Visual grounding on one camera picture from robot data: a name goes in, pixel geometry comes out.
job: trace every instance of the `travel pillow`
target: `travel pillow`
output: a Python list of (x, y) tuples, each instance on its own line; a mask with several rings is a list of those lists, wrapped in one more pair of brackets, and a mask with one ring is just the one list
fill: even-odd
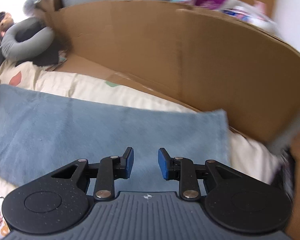
[(16, 35), (19, 31), (26, 30), (39, 21), (38, 18), (31, 17), (16, 23), (6, 31), (0, 46), (2, 55), (6, 59), (19, 61), (36, 57), (51, 45), (54, 33), (50, 27), (43, 28), (26, 41), (16, 41)]

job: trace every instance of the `gray pillow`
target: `gray pillow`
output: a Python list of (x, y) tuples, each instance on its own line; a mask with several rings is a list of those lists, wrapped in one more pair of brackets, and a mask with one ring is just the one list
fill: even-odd
[(40, 55), (51, 45), (54, 39), (54, 33), (50, 27), (43, 28), (26, 41), (16, 41), (16, 35), (19, 31), (26, 30), (39, 21), (40, 20), (35, 17), (28, 18), (22, 22), (16, 23), (7, 30), (2, 38), (0, 46), (2, 55), (6, 59), (19, 61), (33, 58)]
[(290, 123), (285, 131), (283, 131), (276, 139), (268, 143), (266, 147), (275, 154), (280, 155), (281, 150), (290, 146), (292, 138), (300, 131), (300, 112), (297, 117)]

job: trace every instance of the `white crosshair mark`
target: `white crosshair mark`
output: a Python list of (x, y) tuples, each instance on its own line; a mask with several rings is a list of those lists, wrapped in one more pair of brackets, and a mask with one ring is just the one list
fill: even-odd
[(146, 199), (152, 198), (152, 196), (149, 193), (145, 194), (143, 197), (146, 198)]

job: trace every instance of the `white bed sheet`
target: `white bed sheet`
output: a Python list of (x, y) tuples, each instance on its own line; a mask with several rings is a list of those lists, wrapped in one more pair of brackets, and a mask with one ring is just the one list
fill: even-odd
[[(0, 83), (111, 105), (193, 112), (179, 104), (102, 79), (76, 73), (42, 71), (32, 62), (14, 67), (13, 62), (6, 60), (0, 67)], [(263, 144), (246, 139), (240, 134), (229, 131), (229, 140), (232, 167), (255, 179), (270, 183), (279, 165), (278, 158), (270, 154)], [(0, 197), (5, 197), (14, 188), (15, 186), (0, 178)]]

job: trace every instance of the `metal screw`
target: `metal screw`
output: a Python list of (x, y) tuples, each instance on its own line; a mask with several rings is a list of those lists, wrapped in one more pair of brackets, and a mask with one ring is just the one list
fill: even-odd
[(99, 190), (96, 192), (96, 197), (98, 198), (107, 198), (111, 196), (111, 192), (109, 190)]
[(199, 196), (199, 193), (195, 190), (186, 190), (183, 192), (183, 196), (186, 198), (196, 198), (197, 196)]

